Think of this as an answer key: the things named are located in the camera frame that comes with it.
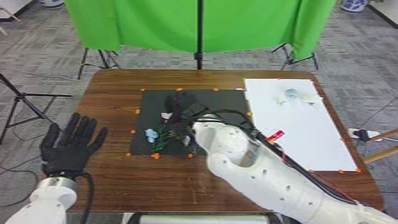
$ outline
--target orange marker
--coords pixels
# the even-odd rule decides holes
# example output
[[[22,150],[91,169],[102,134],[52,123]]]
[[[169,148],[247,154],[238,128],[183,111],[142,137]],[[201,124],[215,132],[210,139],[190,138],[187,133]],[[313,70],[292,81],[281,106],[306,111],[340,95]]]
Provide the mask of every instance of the orange marker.
[[[158,159],[160,159],[160,153],[158,153],[158,152],[153,153],[153,154],[151,154],[151,157],[153,157],[155,160],[158,160]]]

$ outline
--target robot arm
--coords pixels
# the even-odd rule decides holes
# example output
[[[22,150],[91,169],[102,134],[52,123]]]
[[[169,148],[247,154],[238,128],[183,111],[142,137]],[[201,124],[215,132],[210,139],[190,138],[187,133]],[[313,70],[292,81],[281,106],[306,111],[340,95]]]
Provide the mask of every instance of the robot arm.
[[[75,181],[66,177],[47,178],[31,195],[31,204],[6,224],[66,224],[66,210],[77,202]]]
[[[350,204],[331,197],[265,144],[212,115],[194,123],[194,132],[212,173],[265,209],[308,224],[398,223],[359,202]]]

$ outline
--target white paper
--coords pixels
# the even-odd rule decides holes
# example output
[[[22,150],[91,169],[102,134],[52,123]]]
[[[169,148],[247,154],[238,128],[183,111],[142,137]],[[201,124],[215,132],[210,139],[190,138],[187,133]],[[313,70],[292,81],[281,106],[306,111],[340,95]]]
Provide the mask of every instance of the white paper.
[[[302,167],[315,171],[356,171],[356,162],[322,98],[315,105],[302,99],[286,99],[286,103],[279,103],[288,89],[295,89],[301,96],[318,96],[313,81],[246,79],[246,89],[258,130],[265,136],[278,130],[285,131],[278,143]]]

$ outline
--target green backdrop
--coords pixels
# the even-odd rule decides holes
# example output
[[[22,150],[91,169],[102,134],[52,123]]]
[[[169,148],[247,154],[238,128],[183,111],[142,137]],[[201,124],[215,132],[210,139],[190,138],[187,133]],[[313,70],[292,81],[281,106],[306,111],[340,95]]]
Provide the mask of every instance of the green backdrop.
[[[336,0],[205,0],[205,52],[290,43],[311,56]],[[198,0],[66,0],[84,46],[196,52]]]

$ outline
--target wooden table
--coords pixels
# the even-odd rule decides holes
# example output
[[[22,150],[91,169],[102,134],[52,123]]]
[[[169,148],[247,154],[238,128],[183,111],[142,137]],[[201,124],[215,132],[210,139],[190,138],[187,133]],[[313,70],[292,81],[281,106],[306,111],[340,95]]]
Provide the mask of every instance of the wooden table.
[[[107,143],[89,161],[96,182],[93,211],[137,212],[265,212],[233,190],[226,181],[206,168],[206,158],[185,156],[128,156],[135,109],[142,89],[235,89],[244,88],[244,78],[311,79],[363,172],[317,172],[349,195],[382,209],[382,197],[365,166],[336,111],[315,76],[308,72],[279,71],[183,71],[183,70],[102,70],[93,78],[79,105],[80,114],[94,117],[110,130]],[[79,190],[79,203],[86,205],[87,187]]]

